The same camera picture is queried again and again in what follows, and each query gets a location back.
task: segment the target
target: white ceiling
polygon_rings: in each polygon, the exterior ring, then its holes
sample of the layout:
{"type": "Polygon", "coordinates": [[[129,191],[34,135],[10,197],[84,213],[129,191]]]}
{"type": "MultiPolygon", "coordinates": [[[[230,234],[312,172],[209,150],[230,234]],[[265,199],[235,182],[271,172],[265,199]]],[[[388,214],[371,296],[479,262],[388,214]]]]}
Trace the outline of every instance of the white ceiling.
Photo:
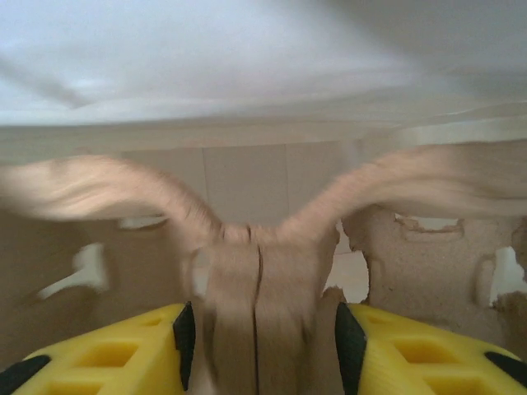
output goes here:
{"type": "Polygon", "coordinates": [[[526,40],[519,0],[4,0],[0,126],[486,118],[527,98],[526,40]]]}

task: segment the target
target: black plastic edge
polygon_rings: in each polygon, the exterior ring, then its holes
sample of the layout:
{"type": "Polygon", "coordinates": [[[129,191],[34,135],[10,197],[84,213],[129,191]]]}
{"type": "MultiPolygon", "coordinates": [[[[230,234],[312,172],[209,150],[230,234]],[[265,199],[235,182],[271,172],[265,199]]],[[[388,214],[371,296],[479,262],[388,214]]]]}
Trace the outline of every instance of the black plastic edge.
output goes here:
{"type": "Polygon", "coordinates": [[[185,391],[189,390],[190,371],[196,343],[196,323],[192,303],[187,302],[172,324],[175,348],[180,352],[180,378],[185,391]]]}
{"type": "Polygon", "coordinates": [[[525,362],[493,351],[486,352],[485,356],[495,366],[503,370],[527,389],[527,364],[525,362]]]}
{"type": "Polygon", "coordinates": [[[0,373],[0,395],[12,395],[51,361],[48,355],[38,355],[16,362],[0,373]]]}
{"type": "Polygon", "coordinates": [[[359,393],[366,342],[366,334],[347,304],[338,304],[335,318],[335,346],[346,395],[359,393]]]}

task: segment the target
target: white tile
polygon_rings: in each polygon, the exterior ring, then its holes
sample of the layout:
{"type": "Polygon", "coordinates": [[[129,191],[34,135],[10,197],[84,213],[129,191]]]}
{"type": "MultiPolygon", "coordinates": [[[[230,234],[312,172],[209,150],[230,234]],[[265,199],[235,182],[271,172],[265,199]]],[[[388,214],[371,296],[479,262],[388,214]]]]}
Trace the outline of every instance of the white tile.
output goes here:
{"type": "Polygon", "coordinates": [[[368,276],[368,267],[361,251],[335,255],[326,287],[339,286],[349,303],[359,303],[368,296],[368,276]]]}
{"type": "MultiPolygon", "coordinates": [[[[287,189],[289,210],[294,214],[317,196],[348,167],[342,142],[315,142],[287,145],[287,189]]],[[[349,253],[342,226],[336,253],[349,253]]]]}
{"type": "Polygon", "coordinates": [[[150,165],[173,174],[203,199],[207,199],[207,183],[201,148],[177,148],[162,151],[129,151],[122,157],[150,165]]]}
{"type": "Polygon", "coordinates": [[[277,225],[288,213],[286,148],[204,149],[208,201],[224,221],[277,225]]]}

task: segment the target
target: yellow plastic part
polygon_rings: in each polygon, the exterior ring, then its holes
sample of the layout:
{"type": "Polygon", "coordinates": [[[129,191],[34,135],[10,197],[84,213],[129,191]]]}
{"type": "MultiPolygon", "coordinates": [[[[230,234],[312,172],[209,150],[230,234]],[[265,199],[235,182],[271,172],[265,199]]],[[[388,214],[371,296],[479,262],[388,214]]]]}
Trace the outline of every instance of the yellow plastic part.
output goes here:
{"type": "Polygon", "coordinates": [[[51,357],[15,395],[183,395],[175,304],[41,349],[51,357]]]}
{"type": "MultiPolygon", "coordinates": [[[[15,395],[183,395],[174,304],[60,342],[31,355],[52,358],[15,395]]],[[[500,347],[361,304],[366,333],[359,395],[527,395],[486,359],[500,347]]]]}
{"type": "Polygon", "coordinates": [[[350,304],[366,333],[360,395],[527,395],[484,355],[500,347],[408,318],[350,304]]]}

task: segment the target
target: brown cardboard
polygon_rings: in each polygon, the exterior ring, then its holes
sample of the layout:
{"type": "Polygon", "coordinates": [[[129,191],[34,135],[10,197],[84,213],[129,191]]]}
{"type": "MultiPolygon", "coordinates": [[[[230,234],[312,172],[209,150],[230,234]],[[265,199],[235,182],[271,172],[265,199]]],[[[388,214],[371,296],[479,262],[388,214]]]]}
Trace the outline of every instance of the brown cardboard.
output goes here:
{"type": "Polygon", "coordinates": [[[462,220],[426,232],[381,207],[343,221],[350,248],[364,253],[370,270],[366,303],[527,356],[527,346],[518,342],[525,331],[525,298],[507,296],[500,309],[488,306],[494,252],[511,245],[520,224],[462,220]]]}

